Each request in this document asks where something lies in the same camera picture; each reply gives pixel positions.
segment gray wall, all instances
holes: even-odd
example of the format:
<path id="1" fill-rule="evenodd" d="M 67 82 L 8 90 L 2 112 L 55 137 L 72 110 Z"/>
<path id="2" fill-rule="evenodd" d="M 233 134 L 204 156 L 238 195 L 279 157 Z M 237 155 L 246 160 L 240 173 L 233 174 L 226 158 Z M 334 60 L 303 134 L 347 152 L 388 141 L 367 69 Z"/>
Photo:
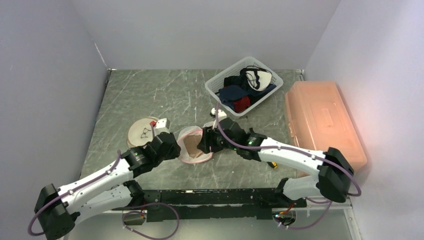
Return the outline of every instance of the gray wall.
<path id="1" fill-rule="evenodd" d="M 337 81 L 369 164 L 353 209 L 365 240 L 422 239 L 424 5 L 342 0 L 307 67 Z"/>
<path id="2" fill-rule="evenodd" d="M 79 176 L 107 69 L 70 1 L 14 0 L 0 3 L 0 73 L 0 239 L 33 239 L 40 189 Z"/>
<path id="3" fill-rule="evenodd" d="M 73 0 L 107 66 L 304 69 L 340 0 Z"/>

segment marble table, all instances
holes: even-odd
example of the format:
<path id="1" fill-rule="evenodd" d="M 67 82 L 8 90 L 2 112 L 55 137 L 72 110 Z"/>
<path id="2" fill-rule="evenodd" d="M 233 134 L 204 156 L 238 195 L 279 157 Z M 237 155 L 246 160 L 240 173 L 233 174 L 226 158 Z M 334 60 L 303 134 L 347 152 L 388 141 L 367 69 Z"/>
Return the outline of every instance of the marble table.
<path id="1" fill-rule="evenodd" d="M 178 136 L 188 126 L 202 126 L 212 120 L 216 101 L 205 82 L 220 70 L 114 70 L 111 72 L 95 123 L 81 178 L 114 161 L 117 150 L 128 149 L 127 132 L 142 117 L 168 118 L 170 131 Z M 285 93 L 298 79 L 295 70 L 275 71 L 283 87 L 247 114 L 237 119 L 282 143 L 289 143 L 284 118 Z M 153 171 L 137 177 L 143 189 L 230 189 L 276 187 L 281 178 L 295 178 L 297 171 L 265 162 L 245 160 L 232 150 L 215 153 L 200 164 L 177 159 L 164 161 Z"/>

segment laundry basket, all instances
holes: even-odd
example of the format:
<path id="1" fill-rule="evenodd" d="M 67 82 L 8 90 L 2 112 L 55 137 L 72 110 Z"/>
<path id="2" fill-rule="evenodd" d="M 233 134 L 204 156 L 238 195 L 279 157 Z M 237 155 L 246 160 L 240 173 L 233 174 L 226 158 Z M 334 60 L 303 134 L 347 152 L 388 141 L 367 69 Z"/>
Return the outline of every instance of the laundry basket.
<path id="1" fill-rule="evenodd" d="M 265 96 L 263 96 L 259 101 L 255 102 L 253 105 L 248 107 L 242 112 L 234 112 L 231 108 L 228 106 L 222 104 L 222 107 L 225 108 L 225 110 L 228 113 L 231 113 L 234 117 L 240 118 L 244 115 L 246 115 L 250 110 L 258 106 L 260 103 L 262 103 L 265 99 L 267 99 L 271 94 L 275 93 L 279 88 L 283 86 L 283 79 L 279 77 L 274 71 L 272 71 L 269 67 L 265 66 L 262 62 L 257 60 L 254 57 L 247 56 L 243 58 L 242 60 L 236 62 L 229 68 L 223 70 L 222 72 L 218 73 L 216 76 L 209 79 L 204 86 L 206 87 L 206 90 L 209 92 L 209 94 L 216 99 L 218 102 L 220 101 L 220 98 L 215 94 L 218 92 L 218 90 L 222 89 L 224 87 L 224 79 L 230 76 L 238 76 L 240 75 L 240 70 L 246 68 L 247 66 L 256 66 L 260 67 L 266 70 L 269 70 L 272 73 L 272 79 L 271 84 L 275 84 L 276 88 L 274 88 L 272 91 L 268 92 Z"/>

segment orange plastic box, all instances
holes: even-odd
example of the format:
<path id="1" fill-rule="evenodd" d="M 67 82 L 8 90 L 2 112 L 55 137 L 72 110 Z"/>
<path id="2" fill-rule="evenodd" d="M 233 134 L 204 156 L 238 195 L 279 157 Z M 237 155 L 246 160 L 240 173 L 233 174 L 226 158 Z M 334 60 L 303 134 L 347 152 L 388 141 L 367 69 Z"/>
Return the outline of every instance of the orange plastic box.
<path id="1" fill-rule="evenodd" d="M 339 149 L 355 171 L 367 163 L 335 82 L 295 82 L 285 94 L 285 118 L 292 145 L 320 151 Z M 307 174 L 298 171 L 298 175 Z"/>

